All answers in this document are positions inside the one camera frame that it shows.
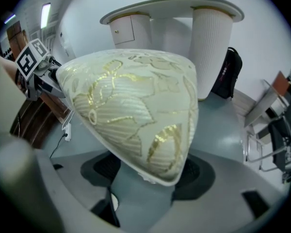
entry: white cylindrical pedestal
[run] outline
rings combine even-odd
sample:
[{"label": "white cylindrical pedestal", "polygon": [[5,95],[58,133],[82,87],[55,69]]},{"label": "white cylindrical pedestal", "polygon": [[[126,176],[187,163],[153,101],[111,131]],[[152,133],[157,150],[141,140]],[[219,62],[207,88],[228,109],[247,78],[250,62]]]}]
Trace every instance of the white cylindrical pedestal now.
[{"label": "white cylindrical pedestal", "polygon": [[198,99],[211,91],[222,67],[231,36],[233,20],[215,9],[193,11],[189,59],[195,64]]},{"label": "white cylindrical pedestal", "polygon": [[152,49],[150,17],[132,14],[110,23],[117,49]]}]

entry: black backpack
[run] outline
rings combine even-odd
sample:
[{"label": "black backpack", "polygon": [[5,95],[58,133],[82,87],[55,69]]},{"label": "black backpack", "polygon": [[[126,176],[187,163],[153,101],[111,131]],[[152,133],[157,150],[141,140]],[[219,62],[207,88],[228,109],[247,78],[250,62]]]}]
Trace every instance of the black backpack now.
[{"label": "black backpack", "polygon": [[228,48],[221,71],[211,91],[224,99],[232,98],[242,66],[243,62],[237,51],[234,48]]}]

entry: white table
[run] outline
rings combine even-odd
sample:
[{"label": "white table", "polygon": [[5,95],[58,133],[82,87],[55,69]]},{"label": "white table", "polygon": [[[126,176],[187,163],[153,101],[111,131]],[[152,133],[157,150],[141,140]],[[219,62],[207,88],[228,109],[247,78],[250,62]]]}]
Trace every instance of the white table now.
[{"label": "white table", "polygon": [[114,10],[100,19],[109,24],[116,48],[152,49],[150,19],[192,17],[189,59],[197,70],[199,100],[205,99],[224,61],[233,22],[243,20],[225,0],[148,0]]}]

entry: electrical plug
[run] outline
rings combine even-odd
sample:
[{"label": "electrical plug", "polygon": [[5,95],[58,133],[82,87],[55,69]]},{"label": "electrical plug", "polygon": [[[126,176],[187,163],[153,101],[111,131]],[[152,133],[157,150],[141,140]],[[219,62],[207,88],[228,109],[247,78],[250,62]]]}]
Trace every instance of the electrical plug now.
[{"label": "electrical plug", "polygon": [[67,123],[66,126],[64,126],[63,131],[65,133],[65,141],[71,140],[71,123]]}]

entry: cabinet door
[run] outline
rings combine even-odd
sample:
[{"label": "cabinet door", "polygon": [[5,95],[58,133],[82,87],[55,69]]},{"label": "cabinet door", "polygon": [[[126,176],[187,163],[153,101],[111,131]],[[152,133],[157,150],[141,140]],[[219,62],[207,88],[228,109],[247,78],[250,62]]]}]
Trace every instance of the cabinet door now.
[{"label": "cabinet door", "polygon": [[114,44],[134,40],[130,16],[121,17],[110,23]]}]

